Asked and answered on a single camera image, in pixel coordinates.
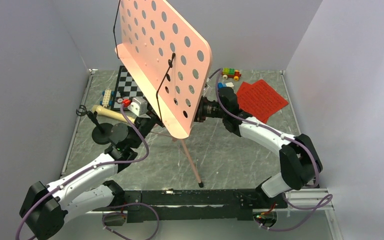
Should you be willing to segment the black microphone stand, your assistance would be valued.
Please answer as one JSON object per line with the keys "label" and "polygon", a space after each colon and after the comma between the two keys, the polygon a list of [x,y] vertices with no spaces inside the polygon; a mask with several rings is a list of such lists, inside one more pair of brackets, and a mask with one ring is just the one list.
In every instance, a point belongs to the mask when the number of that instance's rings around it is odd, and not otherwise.
{"label": "black microphone stand", "polygon": [[92,130],[91,137],[92,140],[98,145],[105,145],[110,142],[109,137],[111,135],[111,130],[113,125],[111,123],[99,123],[97,119],[98,113],[96,111],[90,111],[86,108],[85,105],[79,105],[76,109],[76,115],[79,117],[87,116],[91,122],[95,125]]}

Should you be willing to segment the gold microphone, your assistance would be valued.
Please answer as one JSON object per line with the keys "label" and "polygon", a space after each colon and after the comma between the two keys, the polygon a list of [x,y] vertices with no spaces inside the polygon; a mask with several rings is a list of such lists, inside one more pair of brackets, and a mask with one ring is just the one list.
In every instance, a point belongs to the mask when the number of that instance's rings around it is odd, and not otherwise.
{"label": "gold microphone", "polygon": [[97,113],[100,116],[104,116],[110,119],[117,120],[119,122],[128,123],[130,120],[132,123],[135,122],[135,118],[131,116],[124,116],[120,112],[116,112],[110,109],[107,109],[101,105],[94,105],[91,110],[92,113]]}

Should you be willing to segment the pink music stand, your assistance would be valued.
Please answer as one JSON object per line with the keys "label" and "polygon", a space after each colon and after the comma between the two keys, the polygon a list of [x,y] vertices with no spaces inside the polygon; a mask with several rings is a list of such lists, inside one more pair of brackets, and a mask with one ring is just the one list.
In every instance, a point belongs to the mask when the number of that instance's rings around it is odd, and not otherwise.
{"label": "pink music stand", "polygon": [[165,0],[118,6],[118,58],[171,136],[188,138],[213,61],[209,43]]}

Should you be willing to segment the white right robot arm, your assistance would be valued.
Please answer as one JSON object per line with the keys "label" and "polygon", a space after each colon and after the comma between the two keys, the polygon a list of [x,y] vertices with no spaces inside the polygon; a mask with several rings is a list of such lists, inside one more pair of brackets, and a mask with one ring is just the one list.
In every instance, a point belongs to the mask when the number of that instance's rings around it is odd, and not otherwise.
{"label": "white right robot arm", "polygon": [[323,165],[308,135],[284,133],[268,126],[240,108],[232,89],[222,87],[217,99],[201,97],[195,122],[206,118],[222,119],[224,127],[238,137],[249,139],[274,153],[279,158],[280,171],[256,188],[256,202],[268,208],[278,195],[289,190],[300,190],[311,180],[318,180]]}

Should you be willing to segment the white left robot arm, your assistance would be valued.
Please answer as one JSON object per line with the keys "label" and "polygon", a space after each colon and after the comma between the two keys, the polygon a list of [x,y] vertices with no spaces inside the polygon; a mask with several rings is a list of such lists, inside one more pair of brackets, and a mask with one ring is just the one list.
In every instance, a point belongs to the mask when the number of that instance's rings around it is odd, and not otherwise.
{"label": "white left robot arm", "polygon": [[33,183],[19,211],[21,222],[15,239],[20,239],[25,225],[33,233],[32,239],[48,240],[79,215],[102,207],[119,209],[124,203],[124,190],[106,179],[132,163],[145,160],[149,153],[138,157],[135,149],[144,145],[149,151],[145,138],[155,125],[161,124],[159,116],[152,111],[147,117],[137,117],[120,126],[99,124],[92,137],[96,143],[109,146],[90,163],[63,178],[48,184]]}

